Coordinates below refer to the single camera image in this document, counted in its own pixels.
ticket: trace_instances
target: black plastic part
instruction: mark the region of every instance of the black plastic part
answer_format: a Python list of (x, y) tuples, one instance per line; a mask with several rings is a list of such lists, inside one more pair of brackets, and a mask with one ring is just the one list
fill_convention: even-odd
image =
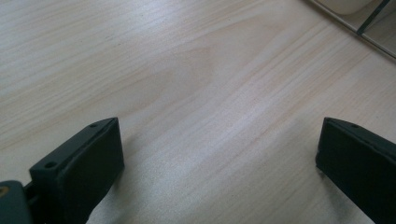
[(34, 223), (22, 184), (18, 181), (0, 182), (0, 223)]
[(124, 167), (116, 118), (95, 122), (30, 169), (47, 224), (86, 223)]
[(375, 223), (396, 223), (396, 145), (362, 127), (326, 118), (317, 167)]
[(381, 12), (382, 9), (389, 3), (390, 0), (383, 0), (379, 6), (374, 10), (374, 12), (367, 18), (367, 20), (359, 27), (356, 31), (357, 35), (362, 35), (370, 23), (375, 19), (375, 17)]

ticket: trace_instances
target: wood grain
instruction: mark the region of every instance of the wood grain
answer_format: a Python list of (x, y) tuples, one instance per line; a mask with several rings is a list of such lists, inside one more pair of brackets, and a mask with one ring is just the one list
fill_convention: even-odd
[(374, 0), (318, 0), (318, 2), (328, 7), (331, 11), (343, 15), (355, 13), (372, 1)]
[(89, 223), (372, 223), (315, 167), (324, 117), (396, 142), (396, 65), (305, 1), (0, 2), (0, 176), (117, 116)]

